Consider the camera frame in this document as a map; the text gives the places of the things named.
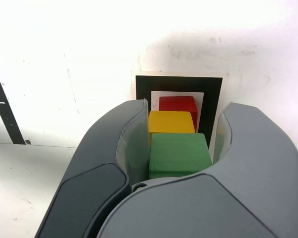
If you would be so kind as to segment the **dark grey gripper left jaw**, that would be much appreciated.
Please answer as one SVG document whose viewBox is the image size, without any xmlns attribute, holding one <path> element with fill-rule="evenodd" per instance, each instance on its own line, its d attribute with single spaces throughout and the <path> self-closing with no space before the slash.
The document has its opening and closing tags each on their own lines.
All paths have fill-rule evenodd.
<svg viewBox="0 0 298 238">
<path fill-rule="evenodd" d="M 94 238 L 110 212 L 148 180 L 148 102 L 126 101 L 86 132 L 36 236 Z"/>
</svg>

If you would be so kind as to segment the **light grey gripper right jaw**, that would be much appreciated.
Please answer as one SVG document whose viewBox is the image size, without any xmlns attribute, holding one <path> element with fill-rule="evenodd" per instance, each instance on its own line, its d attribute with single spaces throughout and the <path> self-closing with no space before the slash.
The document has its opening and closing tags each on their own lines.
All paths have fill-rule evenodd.
<svg viewBox="0 0 298 238">
<path fill-rule="evenodd" d="M 258 108 L 221 113 L 228 146 L 211 167 L 125 198 L 100 238 L 298 238 L 298 151 Z"/>
</svg>

